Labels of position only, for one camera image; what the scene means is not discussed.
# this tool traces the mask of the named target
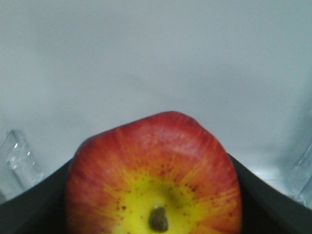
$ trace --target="gray surface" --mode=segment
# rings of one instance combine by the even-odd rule
[[[279,191],[311,135],[312,2],[1,1],[0,110],[46,175],[88,136],[196,118]]]

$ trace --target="clear plastic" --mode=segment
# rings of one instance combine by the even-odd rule
[[[5,132],[0,145],[0,203],[39,183],[43,173],[22,131]]]
[[[292,166],[288,180],[294,199],[312,208],[312,143]]]

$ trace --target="apple stem cavity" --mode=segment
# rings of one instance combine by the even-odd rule
[[[156,207],[151,211],[149,217],[150,228],[156,232],[163,233],[168,230],[168,219],[166,210],[163,207]]]

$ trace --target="apple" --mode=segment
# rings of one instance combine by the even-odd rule
[[[238,234],[241,194],[219,141],[175,111],[92,136],[65,188],[72,234]]]

